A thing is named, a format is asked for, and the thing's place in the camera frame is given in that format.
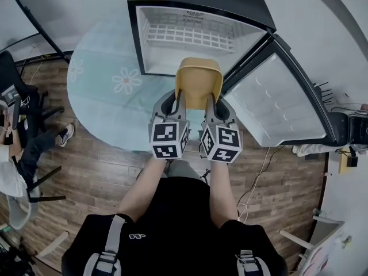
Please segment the person's black shirt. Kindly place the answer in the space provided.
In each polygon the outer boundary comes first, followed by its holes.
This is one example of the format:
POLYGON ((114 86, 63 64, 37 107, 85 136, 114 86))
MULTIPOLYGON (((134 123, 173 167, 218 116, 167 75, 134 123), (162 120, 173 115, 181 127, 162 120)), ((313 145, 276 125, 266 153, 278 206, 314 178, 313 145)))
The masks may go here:
POLYGON ((288 276, 260 225, 213 224, 209 190, 198 179, 162 178, 145 214, 137 221, 124 216, 115 238, 122 276, 238 276, 242 251, 260 259, 271 276, 288 276))

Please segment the yellow plastic container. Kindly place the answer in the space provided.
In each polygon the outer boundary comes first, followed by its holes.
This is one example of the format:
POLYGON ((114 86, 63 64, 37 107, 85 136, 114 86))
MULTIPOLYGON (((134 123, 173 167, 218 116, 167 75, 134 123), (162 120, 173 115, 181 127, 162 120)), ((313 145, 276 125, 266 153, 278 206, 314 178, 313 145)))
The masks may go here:
POLYGON ((218 101, 223 86, 219 64, 213 59, 187 57, 175 75, 175 96, 183 93, 186 108, 204 110, 209 95, 218 101))

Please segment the black mini fridge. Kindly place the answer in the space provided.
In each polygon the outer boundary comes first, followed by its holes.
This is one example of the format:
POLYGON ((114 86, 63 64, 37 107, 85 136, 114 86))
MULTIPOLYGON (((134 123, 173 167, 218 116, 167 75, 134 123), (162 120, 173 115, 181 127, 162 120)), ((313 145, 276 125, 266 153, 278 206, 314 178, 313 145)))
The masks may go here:
POLYGON ((142 74, 174 76, 184 58, 213 59, 224 77, 223 97, 261 146, 336 140, 324 104, 277 34, 265 0, 128 0, 127 4, 142 74), (235 52, 147 41, 143 24, 162 14, 201 17, 231 26, 235 52))

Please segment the black metal frame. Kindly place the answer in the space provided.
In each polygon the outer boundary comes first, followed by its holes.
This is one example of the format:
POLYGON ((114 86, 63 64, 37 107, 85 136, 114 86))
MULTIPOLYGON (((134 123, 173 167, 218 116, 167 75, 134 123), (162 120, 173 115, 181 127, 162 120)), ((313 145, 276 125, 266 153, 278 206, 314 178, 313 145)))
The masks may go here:
POLYGON ((25 15, 25 17, 27 18, 27 20, 32 24, 32 26, 35 28, 36 33, 28 36, 28 37, 24 37, 18 41, 15 41, 11 44, 9 44, 8 46, 4 47, 3 49, 0 49, 0 52, 5 51, 6 49, 20 43, 23 42, 27 39, 30 39, 32 37, 35 36, 42 36, 43 39, 56 51, 57 55, 63 59, 67 64, 70 63, 70 59, 67 57, 67 55, 56 45, 56 43, 50 38, 50 36, 48 35, 48 33, 43 29, 43 27, 40 25, 40 23, 36 20, 36 18, 33 16, 33 14, 31 13, 31 11, 24 6, 20 0, 14 0, 15 3, 18 5, 18 7, 20 8, 20 10, 23 12, 23 14, 25 15))

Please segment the black router with antennas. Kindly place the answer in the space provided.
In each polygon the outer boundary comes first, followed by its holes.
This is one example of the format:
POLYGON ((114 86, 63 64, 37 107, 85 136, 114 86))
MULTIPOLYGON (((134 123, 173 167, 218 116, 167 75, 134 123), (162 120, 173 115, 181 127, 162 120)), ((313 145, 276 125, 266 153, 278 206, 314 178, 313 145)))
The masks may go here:
POLYGON ((325 105, 331 104, 334 93, 330 88, 329 82, 313 83, 313 87, 321 102, 325 105))

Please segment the person's right forearm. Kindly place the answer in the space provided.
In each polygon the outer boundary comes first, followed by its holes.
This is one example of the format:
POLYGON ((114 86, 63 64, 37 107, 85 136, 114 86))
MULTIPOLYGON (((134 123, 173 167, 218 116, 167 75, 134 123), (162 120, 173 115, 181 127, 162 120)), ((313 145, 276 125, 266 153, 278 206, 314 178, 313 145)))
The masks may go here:
POLYGON ((211 161, 209 209, 214 225, 221 228, 229 220, 237 220, 236 201, 231 189, 228 165, 211 161))

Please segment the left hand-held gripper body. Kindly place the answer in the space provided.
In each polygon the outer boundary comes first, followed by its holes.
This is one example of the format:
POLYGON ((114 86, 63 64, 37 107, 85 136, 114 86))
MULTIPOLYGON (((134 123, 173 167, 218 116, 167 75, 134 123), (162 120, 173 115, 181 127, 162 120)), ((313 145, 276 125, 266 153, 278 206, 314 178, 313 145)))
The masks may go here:
POLYGON ((156 159, 180 159, 189 141, 190 122, 173 116, 176 96, 168 92, 154 105, 148 124, 149 143, 156 159))

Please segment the grey chair with black legs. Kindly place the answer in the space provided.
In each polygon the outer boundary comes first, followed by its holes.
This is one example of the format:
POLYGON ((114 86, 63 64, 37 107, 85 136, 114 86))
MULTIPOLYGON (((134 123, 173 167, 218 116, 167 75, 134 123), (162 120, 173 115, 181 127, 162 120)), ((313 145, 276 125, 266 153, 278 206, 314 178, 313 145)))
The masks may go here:
POLYGON ((66 199, 66 196, 64 195, 49 197, 43 196, 40 190, 40 185, 50 179, 51 176, 61 171, 61 169, 62 167, 59 166, 42 178, 38 178, 37 175, 34 176, 31 187, 26 190, 26 195, 21 197, 26 208, 22 207, 22 204, 18 202, 17 197, 6 195, 9 208, 9 223, 13 229, 20 230, 29 220, 33 219, 38 211, 40 202, 60 201, 66 199))

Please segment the person's grey trousers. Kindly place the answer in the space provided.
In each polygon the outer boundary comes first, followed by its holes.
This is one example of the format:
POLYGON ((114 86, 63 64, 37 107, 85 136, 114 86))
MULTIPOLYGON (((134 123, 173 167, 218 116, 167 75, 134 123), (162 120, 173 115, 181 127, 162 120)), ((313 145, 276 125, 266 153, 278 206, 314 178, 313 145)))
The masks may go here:
POLYGON ((201 180, 200 176, 192 169, 189 162, 182 159, 172 160, 164 173, 167 177, 184 177, 201 180))

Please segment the black office chair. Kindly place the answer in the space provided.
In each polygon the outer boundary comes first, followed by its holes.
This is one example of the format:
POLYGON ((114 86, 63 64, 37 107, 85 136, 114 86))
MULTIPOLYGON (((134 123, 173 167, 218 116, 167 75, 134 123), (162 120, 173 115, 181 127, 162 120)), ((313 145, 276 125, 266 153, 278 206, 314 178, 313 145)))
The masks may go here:
POLYGON ((13 115, 13 128, 16 129, 21 115, 31 117, 28 128, 36 131, 46 131, 45 120, 57 112, 64 112, 60 106, 54 110, 44 109, 44 100, 48 92, 39 93, 36 86, 27 85, 18 73, 13 57, 9 51, 0 53, 0 93, 14 85, 21 97, 8 108, 13 115))

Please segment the person's left forearm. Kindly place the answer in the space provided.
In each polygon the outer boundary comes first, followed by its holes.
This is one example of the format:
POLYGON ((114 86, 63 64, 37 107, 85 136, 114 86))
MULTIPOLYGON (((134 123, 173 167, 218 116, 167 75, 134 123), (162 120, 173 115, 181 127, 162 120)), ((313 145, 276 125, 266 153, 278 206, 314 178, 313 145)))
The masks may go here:
POLYGON ((118 212, 136 222, 147 211, 164 172, 167 160, 152 157, 124 195, 118 212))

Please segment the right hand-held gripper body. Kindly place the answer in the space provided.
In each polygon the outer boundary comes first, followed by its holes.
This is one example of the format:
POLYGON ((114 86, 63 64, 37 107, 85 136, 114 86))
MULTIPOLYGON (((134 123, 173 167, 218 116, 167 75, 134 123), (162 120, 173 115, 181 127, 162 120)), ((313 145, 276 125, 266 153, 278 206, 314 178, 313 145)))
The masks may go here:
POLYGON ((201 144, 208 160, 232 163, 242 151, 236 112, 223 98, 216 104, 218 119, 204 120, 201 144))

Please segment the light yellow wooden stand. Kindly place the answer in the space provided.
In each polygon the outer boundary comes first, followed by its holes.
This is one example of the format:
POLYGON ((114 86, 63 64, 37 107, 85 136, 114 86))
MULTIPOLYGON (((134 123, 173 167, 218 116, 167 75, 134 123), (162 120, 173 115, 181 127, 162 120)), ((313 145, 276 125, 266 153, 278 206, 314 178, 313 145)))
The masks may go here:
POLYGON ((347 167, 347 157, 348 156, 357 156, 355 151, 352 151, 350 147, 344 147, 339 150, 340 155, 340 164, 339 164, 339 174, 346 174, 352 169, 356 168, 350 168, 347 167))

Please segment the white table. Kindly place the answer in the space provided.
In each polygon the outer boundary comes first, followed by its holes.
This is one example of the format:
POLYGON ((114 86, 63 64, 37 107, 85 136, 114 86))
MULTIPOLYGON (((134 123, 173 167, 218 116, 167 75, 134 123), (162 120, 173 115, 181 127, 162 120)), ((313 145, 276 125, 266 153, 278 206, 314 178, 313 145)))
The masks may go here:
POLYGON ((290 276, 317 276, 327 265, 338 242, 341 241, 344 221, 335 221, 330 218, 313 216, 316 222, 310 242, 300 239, 284 230, 280 234, 305 249, 297 270, 290 276))

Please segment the grey patterned device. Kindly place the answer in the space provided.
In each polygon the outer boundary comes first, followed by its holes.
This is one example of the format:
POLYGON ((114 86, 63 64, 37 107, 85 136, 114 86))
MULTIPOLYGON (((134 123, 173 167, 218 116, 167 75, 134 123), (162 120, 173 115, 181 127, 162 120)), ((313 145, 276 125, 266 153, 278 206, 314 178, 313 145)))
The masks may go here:
POLYGON ((2 105, 5 104, 7 107, 11 106, 18 99, 21 99, 21 97, 14 85, 0 93, 0 103, 2 105))

